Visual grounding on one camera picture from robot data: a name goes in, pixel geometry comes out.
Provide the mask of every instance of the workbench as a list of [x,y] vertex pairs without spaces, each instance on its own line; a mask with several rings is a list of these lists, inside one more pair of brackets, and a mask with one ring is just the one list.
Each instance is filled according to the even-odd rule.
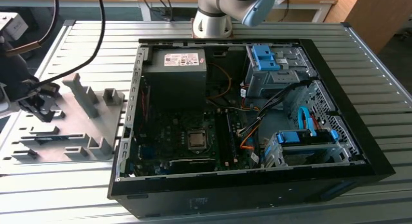
[[[45,78],[91,54],[98,21],[66,22],[37,71]],[[412,98],[349,27],[341,24],[273,23],[247,28],[233,24],[235,38],[311,39],[349,100],[375,138],[395,174],[358,187],[329,202],[137,220],[106,199],[111,160],[14,165],[0,168],[0,223],[369,223],[412,219]],[[107,22],[93,62],[78,73],[93,91],[114,87],[127,98],[139,38],[190,38],[189,22]],[[23,112],[13,114],[0,135],[15,135]],[[121,135],[123,119],[117,135]]]
[[[158,0],[146,0],[153,8],[162,8]],[[173,8],[197,8],[197,0],[170,0]],[[289,9],[315,10],[311,22],[322,22],[330,7],[337,0],[289,0]],[[0,6],[51,7],[53,0],[0,0]],[[61,7],[97,7],[97,0],[59,0]],[[105,7],[138,7],[143,21],[150,21],[150,11],[142,0],[103,0]],[[285,9],[285,2],[274,5],[275,9]]]

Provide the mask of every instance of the power cable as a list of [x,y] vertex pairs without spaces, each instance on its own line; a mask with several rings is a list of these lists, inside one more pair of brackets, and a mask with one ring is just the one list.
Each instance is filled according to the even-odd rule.
[[98,36],[98,40],[97,40],[97,45],[95,45],[94,52],[93,52],[91,56],[89,57],[89,59],[85,62],[82,62],[78,66],[75,66],[70,70],[65,71],[63,73],[58,74],[57,76],[54,76],[49,79],[45,79],[43,81],[34,84],[34,88],[38,88],[42,85],[50,83],[51,81],[54,81],[54,80],[65,77],[66,75],[74,73],[77,70],[79,70],[82,67],[85,67],[93,61],[93,59],[95,58],[98,50],[99,50],[99,46],[101,46],[101,43],[102,43],[102,37],[103,37],[103,31],[105,31],[105,11],[103,11],[102,0],[98,0],[98,7],[99,7],[101,28],[99,28],[99,36]]
[[285,0],[283,15],[282,15],[282,18],[277,22],[281,22],[285,19],[285,17],[287,16],[287,13],[289,13],[289,0]]

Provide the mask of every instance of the blue plastic latch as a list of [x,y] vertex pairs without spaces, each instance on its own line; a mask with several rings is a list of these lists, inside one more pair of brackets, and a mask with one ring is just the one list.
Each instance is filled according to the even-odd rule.
[[253,45],[251,49],[258,70],[277,71],[281,69],[274,61],[274,53],[271,53],[267,45]]
[[270,149],[271,149],[271,147],[270,147],[270,145],[269,145],[267,148],[266,148],[266,150],[263,151],[263,157],[269,154]]
[[275,135],[275,138],[277,138],[277,142],[278,143],[283,143],[283,139],[282,139],[281,133]]
[[298,143],[299,139],[295,131],[287,131],[281,133],[285,143]]
[[313,120],[311,120],[311,116],[310,116],[310,113],[309,113],[309,110],[306,107],[301,106],[298,107],[298,111],[297,111],[297,124],[298,124],[298,129],[302,129],[303,128],[303,125],[302,125],[302,116],[305,118],[305,121],[306,121],[306,127],[305,129],[307,129],[310,131],[310,136],[315,136],[317,133],[314,131],[314,123],[313,123]]
[[337,133],[337,131],[331,130],[330,131],[330,136],[331,136],[334,141],[338,141],[338,133]]

